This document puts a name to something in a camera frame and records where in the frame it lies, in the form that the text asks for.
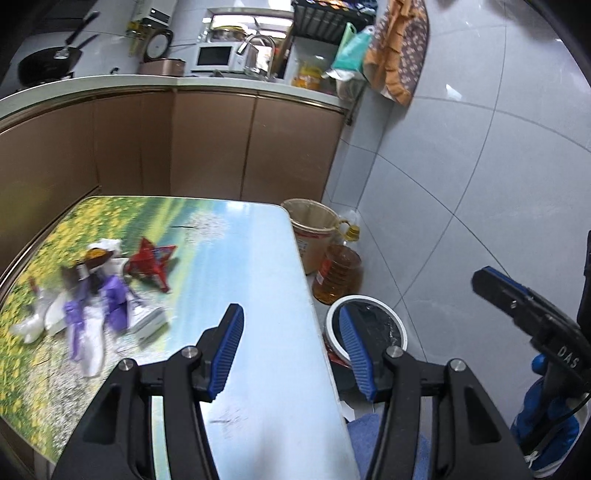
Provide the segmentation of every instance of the countertop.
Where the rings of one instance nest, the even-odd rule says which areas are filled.
[[[347,102],[326,93],[315,92],[280,82],[216,77],[164,77],[156,75],[98,75],[60,80],[17,92],[0,100],[0,120],[30,106],[47,100],[76,93],[113,89],[118,87],[170,87],[179,89],[227,90],[287,96],[305,102],[327,105],[346,110]]]
[[[122,250],[133,253],[142,235],[177,245],[170,293],[132,283],[167,309],[168,326],[147,342],[105,328],[103,370],[84,379],[63,333],[30,345],[8,333],[33,299],[30,277],[55,287],[56,269],[80,258],[87,244],[121,238]],[[202,404],[220,478],[359,480],[290,219],[276,205],[108,196],[79,203],[41,244],[0,310],[0,415],[55,462],[121,358],[140,365],[167,359],[217,325],[229,303],[243,307],[244,332],[226,388]],[[166,480],[159,398],[152,426],[157,478]]]

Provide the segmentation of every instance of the cable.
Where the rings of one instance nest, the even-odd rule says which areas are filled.
[[[570,412],[565,413],[564,415],[558,417],[557,419],[552,420],[551,422],[549,422],[548,425],[546,425],[545,429],[548,429],[548,432],[544,435],[544,437],[538,443],[538,445],[536,445],[532,449],[532,451],[528,455],[525,456],[525,460],[530,463],[530,466],[533,463],[533,461],[536,460],[542,454],[542,452],[550,444],[550,442],[555,437],[555,435],[560,431],[562,422],[569,419],[575,413],[577,413],[581,408],[583,408],[585,406],[585,404],[589,401],[590,398],[591,398],[591,392],[587,393],[587,396],[579,403],[579,405],[577,405]]]

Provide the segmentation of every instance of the microwave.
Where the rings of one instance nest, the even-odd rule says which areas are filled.
[[[236,51],[242,45],[239,41],[217,41],[197,44],[195,60],[191,65],[192,72],[220,72],[243,73],[244,69],[256,67],[258,51],[252,45],[247,45],[244,53],[238,55]]]

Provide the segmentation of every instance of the red object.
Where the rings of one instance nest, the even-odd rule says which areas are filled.
[[[329,360],[331,362],[333,362],[334,364],[343,365],[343,367],[347,367],[347,368],[351,369],[351,365],[349,365],[347,362],[342,361],[340,359],[340,357],[335,353],[335,351],[332,349],[332,347],[326,341],[326,338],[324,337],[324,335],[322,336],[322,339],[324,340],[324,347],[326,348],[326,355],[329,357]]]
[[[166,293],[170,290],[166,283],[166,264],[176,248],[176,245],[157,247],[143,236],[139,243],[139,252],[132,255],[125,264],[125,273],[151,277]]]

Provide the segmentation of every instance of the faucet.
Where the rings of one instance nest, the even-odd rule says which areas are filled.
[[[242,42],[242,45],[238,47],[236,53],[238,55],[244,55],[244,52],[246,52],[246,47],[248,45],[252,45],[252,41],[256,38],[260,38],[266,47],[271,47],[271,54],[269,55],[269,66],[267,67],[267,73],[263,77],[266,81],[269,81],[271,80],[271,67],[273,66],[273,57],[275,56],[275,40],[273,40],[272,37],[270,37],[269,35],[261,35],[260,33],[248,35],[246,40]],[[245,69],[245,73],[260,74],[260,71],[258,69],[247,68]]]

